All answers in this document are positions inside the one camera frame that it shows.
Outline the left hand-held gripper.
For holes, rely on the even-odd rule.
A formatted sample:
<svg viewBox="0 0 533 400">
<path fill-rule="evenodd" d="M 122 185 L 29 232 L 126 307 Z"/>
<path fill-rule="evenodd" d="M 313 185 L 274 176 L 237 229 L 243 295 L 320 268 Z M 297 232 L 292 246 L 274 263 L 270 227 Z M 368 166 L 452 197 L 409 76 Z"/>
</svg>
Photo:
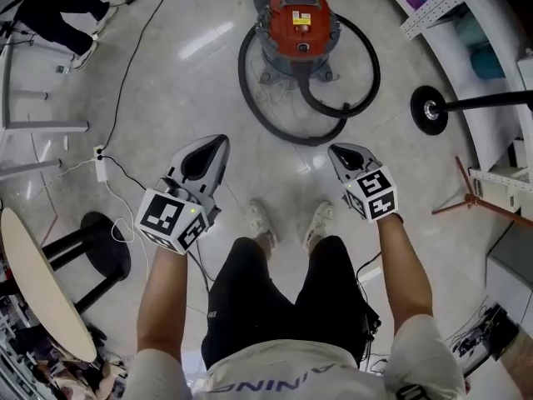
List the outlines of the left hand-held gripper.
<svg viewBox="0 0 533 400">
<path fill-rule="evenodd" d="M 145 191 L 135 227 L 159 247 L 187 253 L 221 212 L 212 195 L 222 184 L 229 154 L 225 134 L 201 137 L 181 148 L 170 162 L 170 177 L 161 177 L 156 188 Z M 178 182 L 187 182 L 187 188 Z"/>
</svg>

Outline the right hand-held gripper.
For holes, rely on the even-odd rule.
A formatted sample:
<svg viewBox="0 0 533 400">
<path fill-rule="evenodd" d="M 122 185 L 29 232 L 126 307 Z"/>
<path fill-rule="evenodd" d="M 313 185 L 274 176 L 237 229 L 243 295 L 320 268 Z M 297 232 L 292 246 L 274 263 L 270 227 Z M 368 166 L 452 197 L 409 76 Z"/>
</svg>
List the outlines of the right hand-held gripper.
<svg viewBox="0 0 533 400">
<path fill-rule="evenodd" d="M 391 173 L 368 148 L 338 142 L 328 148 L 327 154 L 343 183 L 349 207 L 363 220 L 373 223 L 397 212 L 398 195 Z"/>
</svg>

